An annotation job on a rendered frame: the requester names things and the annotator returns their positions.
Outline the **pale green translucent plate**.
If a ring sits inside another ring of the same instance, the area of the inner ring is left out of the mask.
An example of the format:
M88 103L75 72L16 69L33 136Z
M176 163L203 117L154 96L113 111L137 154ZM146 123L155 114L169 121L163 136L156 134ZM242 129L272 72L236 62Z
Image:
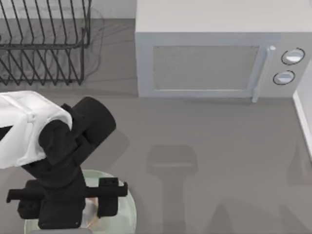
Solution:
M113 217L96 217L98 206L97 198L88 199L81 226L84 230L41 230L37 219L29 219L24 223L24 234L135 234L137 209L130 192L118 198L118 211Z

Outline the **pale microwave door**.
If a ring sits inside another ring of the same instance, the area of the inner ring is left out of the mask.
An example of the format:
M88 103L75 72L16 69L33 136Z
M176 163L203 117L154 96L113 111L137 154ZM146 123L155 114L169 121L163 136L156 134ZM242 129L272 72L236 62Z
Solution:
M263 33L136 33L140 97L250 98L269 60Z

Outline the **pale microwave oven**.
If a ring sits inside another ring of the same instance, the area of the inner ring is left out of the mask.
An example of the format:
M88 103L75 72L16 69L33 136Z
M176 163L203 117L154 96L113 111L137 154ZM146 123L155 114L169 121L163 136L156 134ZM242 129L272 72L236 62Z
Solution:
M260 98L291 98L312 59L312 0L137 0L137 32L263 33L276 47ZM285 65L285 51L301 48L305 57ZM276 85L275 74L295 79Z

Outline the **small white microwave knob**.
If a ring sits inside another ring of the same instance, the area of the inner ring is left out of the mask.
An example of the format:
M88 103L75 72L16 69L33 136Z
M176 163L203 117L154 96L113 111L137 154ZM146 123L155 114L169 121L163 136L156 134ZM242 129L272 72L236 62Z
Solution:
M293 71L287 70L274 75L273 82L276 85L287 85L295 79L295 73Z

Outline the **large white microwave knob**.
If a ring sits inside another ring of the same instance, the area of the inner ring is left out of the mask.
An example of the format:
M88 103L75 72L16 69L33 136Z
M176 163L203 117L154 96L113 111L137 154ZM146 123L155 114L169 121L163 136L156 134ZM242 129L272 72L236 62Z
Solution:
M285 65L294 65L299 63L305 57L305 51L301 48L295 48L285 51L281 57L281 61Z

